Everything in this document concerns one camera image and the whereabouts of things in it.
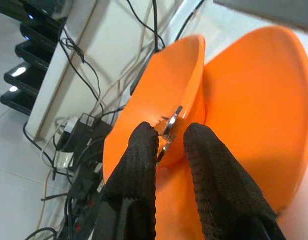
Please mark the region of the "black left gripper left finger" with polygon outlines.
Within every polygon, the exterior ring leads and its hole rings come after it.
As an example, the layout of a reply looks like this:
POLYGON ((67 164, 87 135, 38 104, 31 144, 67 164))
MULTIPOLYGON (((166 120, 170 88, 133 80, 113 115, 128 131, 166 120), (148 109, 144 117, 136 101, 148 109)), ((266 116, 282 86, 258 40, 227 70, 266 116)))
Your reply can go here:
POLYGON ((145 121, 132 132, 103 188, 93 232, 95 240, 155 239, 158 143, 158 133, 145 121))

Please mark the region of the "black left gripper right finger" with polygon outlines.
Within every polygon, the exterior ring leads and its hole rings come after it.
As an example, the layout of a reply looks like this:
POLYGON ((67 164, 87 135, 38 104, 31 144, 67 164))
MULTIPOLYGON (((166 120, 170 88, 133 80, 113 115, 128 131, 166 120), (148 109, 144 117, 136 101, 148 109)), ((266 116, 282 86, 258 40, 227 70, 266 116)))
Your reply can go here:
POLYGON ((285 239, 259 186, 209 127, 190 124, 183 144, 205 239, 285 239))

